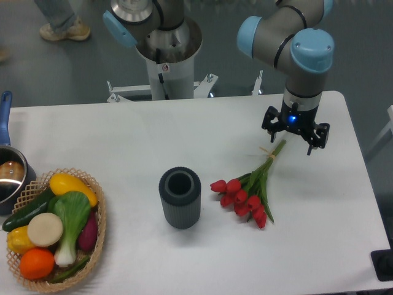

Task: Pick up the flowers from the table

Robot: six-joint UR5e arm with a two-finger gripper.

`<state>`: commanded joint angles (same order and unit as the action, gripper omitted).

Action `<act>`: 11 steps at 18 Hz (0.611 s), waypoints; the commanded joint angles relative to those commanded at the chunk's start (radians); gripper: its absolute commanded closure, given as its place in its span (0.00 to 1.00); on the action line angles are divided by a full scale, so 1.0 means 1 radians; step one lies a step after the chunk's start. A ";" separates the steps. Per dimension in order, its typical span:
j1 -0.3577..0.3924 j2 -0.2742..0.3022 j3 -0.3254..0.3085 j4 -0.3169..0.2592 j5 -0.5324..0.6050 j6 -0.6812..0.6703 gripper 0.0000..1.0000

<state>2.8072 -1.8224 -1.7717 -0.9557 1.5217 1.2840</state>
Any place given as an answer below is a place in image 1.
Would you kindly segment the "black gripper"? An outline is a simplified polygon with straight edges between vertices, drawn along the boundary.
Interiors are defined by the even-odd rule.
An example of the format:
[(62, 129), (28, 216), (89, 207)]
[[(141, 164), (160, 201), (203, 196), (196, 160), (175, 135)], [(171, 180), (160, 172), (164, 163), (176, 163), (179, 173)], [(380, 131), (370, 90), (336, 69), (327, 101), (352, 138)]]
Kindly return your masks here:
[(262, 128), (270, 135), (270, 142), (275, 141), (278, 132), (288, 131), (301, 135), (308, 143), (307, 155), (311, 155), (314, 149), (324, 149), (329, 137), (330, 124), (315, 123), (321, 96), (322, 93), (301, 97), (285, 90), (281, 112), (270, 106), (263, 118)]

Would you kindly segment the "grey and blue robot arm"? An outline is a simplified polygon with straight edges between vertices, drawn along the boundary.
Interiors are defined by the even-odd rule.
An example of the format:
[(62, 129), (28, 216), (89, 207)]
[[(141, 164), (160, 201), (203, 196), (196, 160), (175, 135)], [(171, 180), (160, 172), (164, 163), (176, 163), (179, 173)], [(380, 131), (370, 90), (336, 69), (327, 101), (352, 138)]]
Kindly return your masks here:
[[(316, 123), (334, 41), (317, 29), (332, 1), (276, 1), (269, 18), (248, 17), (241, 24), (239, 50), (287, 77), (281, 109), (269, 107), (262, 128), (271, 137), (300, 135), (310, 149), (324, 148), (327, 123)], [(112, 1), (103, 22), (113, 38), (145, 59), (154, 100), (195, 98), (194, 58), (202, 44), (199, 26), (185, 16), (183, 1)]]

